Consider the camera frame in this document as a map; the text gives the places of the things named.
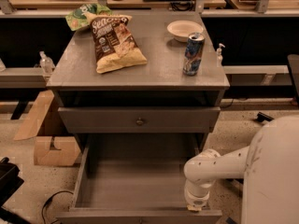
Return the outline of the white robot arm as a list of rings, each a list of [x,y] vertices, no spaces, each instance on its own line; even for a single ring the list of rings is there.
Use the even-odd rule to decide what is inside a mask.
[[[265,124],[250,145],[220,155],[207,149],[184,165],[184,195],[198,209],[217,179],[242,178],[241,224],[299,224],[299,116]]]

